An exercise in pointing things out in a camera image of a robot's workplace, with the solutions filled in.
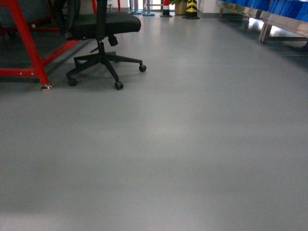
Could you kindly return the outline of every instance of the epoxy floor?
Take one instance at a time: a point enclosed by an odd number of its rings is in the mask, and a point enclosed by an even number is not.
[[[114,64],[121,91],[102,66],[67,85],[67,56],[93,41],[46,68],[48,93],[0,83],[0,231],[307,231],[303,44],[262,45],[253,24],[139,18],[139,33],[106,42],[147,65]],[[39,37],[44,51],[61,40]]]

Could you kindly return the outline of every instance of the warning bollard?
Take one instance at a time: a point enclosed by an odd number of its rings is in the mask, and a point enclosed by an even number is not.
[[[170,15],[169,0],[164,1],[163,14],[161,14],[159,17],[162,17],[162,18],[171,18],[172,17],[172,15]]]
[[[189,0],[187,5],[187,10],[185,16],[183,18],[186,19],[199,19],[197,15],[197,1]]]

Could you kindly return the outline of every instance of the chair backrest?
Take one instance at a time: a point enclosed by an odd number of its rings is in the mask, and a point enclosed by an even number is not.
[[[63,8],[67,2],[67,18],[64,18]],[[70,31],[74,19],[79,16],[80,12],[80,0],[54,0],[53,12],[55,20],[58,23],[61,34],[65,35]]]

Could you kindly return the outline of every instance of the yellow and black striped post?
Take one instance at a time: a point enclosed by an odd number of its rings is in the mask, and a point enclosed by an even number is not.
[[[197,15],[197,0],[188,0],[187,10],[183,18],[199,19]]]

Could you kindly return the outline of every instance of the chair seat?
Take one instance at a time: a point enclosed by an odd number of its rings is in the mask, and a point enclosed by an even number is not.
[[[106,35],[138,32],[140,20],[126,12],[108,13],[106,18]],[[79,15],[71,28],[74,39],[94,39],[96,31],[96,15]]]

